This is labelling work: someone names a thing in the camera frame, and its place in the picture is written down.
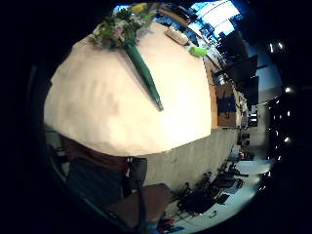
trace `green flower stem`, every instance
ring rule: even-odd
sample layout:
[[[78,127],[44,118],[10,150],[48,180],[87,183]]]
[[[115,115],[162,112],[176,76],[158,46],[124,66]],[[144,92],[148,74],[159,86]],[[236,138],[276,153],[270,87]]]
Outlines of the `green flower stem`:
[[[141,76],[144,84],[146,85],[149,93],[156,102],[159,110],[164,110],[163,104],[160,100],[152,75],[150,74],[147,65],[145,64],[143,58],[141,57],[139,51],[137,50],[137,47],[129,42],[124,42],[123,47],[126,50],[130,60],[136,67],[138,74]]]

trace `beige tablecloth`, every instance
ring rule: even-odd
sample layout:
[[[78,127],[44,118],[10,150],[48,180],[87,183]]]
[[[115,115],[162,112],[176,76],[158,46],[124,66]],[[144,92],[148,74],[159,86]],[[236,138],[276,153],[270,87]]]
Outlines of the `beige tablecloth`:
[[[205,66],[153,22],[137,45],[163,102],[158,111],[123,50],[76,43],[52,78],[45,123],[66,137],[116,156],[166,151],[211,133]]]

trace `yellow flower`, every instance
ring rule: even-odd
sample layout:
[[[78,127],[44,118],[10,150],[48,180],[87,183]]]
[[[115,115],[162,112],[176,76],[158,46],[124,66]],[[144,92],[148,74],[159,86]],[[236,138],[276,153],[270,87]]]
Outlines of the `yellow flower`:
[[[146,3],[138,3],[138,4],[134,4],[133,6],[130,7],[130,11],[132,13],[141,13],[142,11],[144,11],[146,9],[147,5]]]

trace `ceiling light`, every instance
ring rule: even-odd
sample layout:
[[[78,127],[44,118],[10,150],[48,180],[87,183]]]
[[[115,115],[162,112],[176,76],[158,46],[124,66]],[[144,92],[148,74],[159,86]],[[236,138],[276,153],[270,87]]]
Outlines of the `ceiling light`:
[[[286,92],[286,93],[289,93],[289,92],[291,92],[291,91],[292,91],[292,89],[291,89],[290,87],[286,87],[286,88],[285,88],[285,92]]]

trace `flower bouquet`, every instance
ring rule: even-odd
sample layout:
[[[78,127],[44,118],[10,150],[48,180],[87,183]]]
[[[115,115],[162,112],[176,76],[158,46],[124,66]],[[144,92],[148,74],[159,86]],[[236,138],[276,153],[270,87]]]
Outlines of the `flower bouquet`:
[[[155,15],[155,13],[147,12],[146,8],[146,3],[135,4],[106,17],[94,30],[91,38],[96,45],[101,47],[125,49],[159,110],[163,110],[150,71],[136,47],[137,32],[148,26]]]

